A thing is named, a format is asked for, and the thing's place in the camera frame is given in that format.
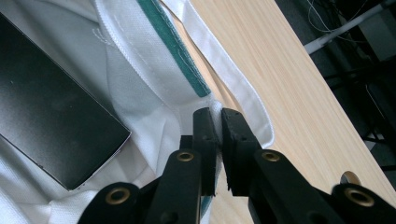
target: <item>white cloth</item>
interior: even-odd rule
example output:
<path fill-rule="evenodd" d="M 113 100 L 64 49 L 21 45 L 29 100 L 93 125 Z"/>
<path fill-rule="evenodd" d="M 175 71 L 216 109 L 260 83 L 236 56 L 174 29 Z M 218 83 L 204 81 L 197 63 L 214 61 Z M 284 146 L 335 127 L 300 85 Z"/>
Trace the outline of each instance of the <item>white cloth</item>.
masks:
<path fill-rule="evenodd" d="M 162 174 L 180 136 L 192 134 L 196 109 L 211 108 L 220 134 L 221 104 L 211 93 L 196 94 L 135 0 L 2 0 L 0 11 L 132 133 L 118 155 L 73 191 L 0 138 L 0 224 L 76 223 L 103 187 L 120 181 L 146 185 Z M 252 93 L 248 83 L 244 88 Z M 257 98 L 252 101 L 263 108 Z M 271 123 L 265 109 L 254 108 L 248 111 L 266 118 L 257 130 L 269 146 Z"/>
<path fill-rule="evenodd" d="M 202 52 L 245 112 L 250 129 L 262 148 L 274 143 L 274 130 L 259 94 L 235 65 L 220 42 L 202 21 L 190 0 L 163 0 L 182 21 L 195 46 Z"/>

